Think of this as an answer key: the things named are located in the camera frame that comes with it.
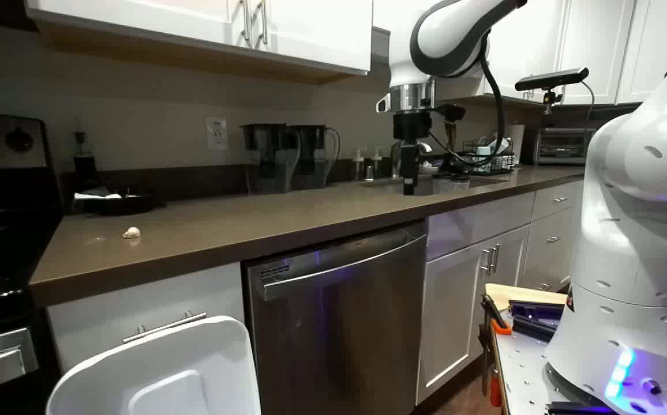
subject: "floor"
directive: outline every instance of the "floor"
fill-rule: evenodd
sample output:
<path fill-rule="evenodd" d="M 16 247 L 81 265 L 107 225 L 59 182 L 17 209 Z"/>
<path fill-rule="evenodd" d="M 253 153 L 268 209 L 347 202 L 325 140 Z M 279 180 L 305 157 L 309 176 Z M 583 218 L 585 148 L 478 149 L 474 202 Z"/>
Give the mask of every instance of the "floor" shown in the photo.
<path fill-rule="evenodd" d="M 464 385 L 440 409 L 433 415 L 501 415 L 488 399 L 479 392 L 479 376 Z"/>

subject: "blue light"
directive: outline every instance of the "blue light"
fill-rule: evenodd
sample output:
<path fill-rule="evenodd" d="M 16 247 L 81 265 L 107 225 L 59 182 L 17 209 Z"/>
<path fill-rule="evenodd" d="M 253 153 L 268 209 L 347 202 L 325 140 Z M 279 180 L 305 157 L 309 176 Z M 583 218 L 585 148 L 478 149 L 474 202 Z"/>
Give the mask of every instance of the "blue light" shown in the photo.
<path fill-rule="evenodd" d="M 606 394 L 608 399 L 614 399 L 614 397 L 617 394 L 617 382 L 608 382 L 606 390 L 605 390 L 605 394 Z"/>
<path fill-rule="evenodd" d="M 631 360 L 634 360 L 634 352 L 625 347 L 616 364 L 627 369 Z"/>
<path fill-rule="evenodd" d="M 623 382 L 627 378 L 627 369 L 614 366 L 612 382 Z"/>

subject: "dishwasher handle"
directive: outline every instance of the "dishwasher handle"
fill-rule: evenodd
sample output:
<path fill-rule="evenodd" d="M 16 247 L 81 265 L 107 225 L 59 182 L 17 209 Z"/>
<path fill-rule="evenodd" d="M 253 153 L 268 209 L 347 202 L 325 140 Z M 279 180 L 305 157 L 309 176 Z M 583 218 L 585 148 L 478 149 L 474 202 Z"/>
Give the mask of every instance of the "dishwasher handle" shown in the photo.
<path fill-rule="evenodd" d="M 373 259 L 380 259 L 384 255 L 392 255 L 392 254 L 399 254 L 399 250 L 405 250 L 415 244 L 424 244 L 427 235 L 420 235 L 420 238 L 413 238 L 399 247 L 392 247 L 388 250 L 380 250 L 380 254 L 373 254 L 373 255 L 367 255 L 367 257 L 360 257 L 360 259 L 350 259 L 350 263 L 343 263 L 343 265 L 336 265 L 336 266 L 328 266 L 328 270 L 321 270 L 321 271 L 309 271 L 309 273 L 298 273 L 298 276 L 287 276 L 287 279 L 277 279 L 277 281 L 265 281 L 260 286 L 260 294 L 265 301 L 271 301 L 271 299 L 279 299 L 279 297 L 287 297 L 291 293 L 300 293 L 300 291 L 309 291 L 309 288 L 319 288 L 319 286 L 336 286 L 340 281 L 345 281 L 350 273 L 343 273 L 343 270 L 350 270 L 350 266 L 360 266 L 365 263 L 373 263 Z"/>

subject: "wall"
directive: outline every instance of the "wall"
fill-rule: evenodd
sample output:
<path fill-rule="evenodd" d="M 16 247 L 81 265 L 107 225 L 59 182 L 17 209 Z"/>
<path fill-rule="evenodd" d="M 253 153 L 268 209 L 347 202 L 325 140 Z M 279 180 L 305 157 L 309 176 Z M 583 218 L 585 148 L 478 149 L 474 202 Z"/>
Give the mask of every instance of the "wall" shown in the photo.
<path fill-rule="evenodd" d="M 392 119 L 373 113 L 384 88 L 384 66 L 300 84 L 59 52 L 35 32 L 0 27 L 0 113 L 43 118 L 57 170 L 70 170 L 73 128 L 88 131 L 103 170 L 240 163 L 244 122 L 332 125 L 343 157 L 388 149 Z M 204 148 L 204 118 L 229 119 L 229 151 Z M 458 134 L 492 131 L 492 118 L 488 108 L 469 110 Z"/>

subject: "stove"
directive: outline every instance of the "stove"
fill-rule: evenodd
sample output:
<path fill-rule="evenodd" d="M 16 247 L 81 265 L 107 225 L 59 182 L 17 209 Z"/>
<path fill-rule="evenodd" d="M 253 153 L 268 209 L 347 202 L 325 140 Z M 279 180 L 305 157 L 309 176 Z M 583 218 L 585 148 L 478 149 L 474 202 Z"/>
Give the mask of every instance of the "stove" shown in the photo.
<path fill-rule="evenodd" d="M 57 376 L 28 281 L 59 214 L 43 122 L 0 115 L 0 412 L 40 415 Z"/>

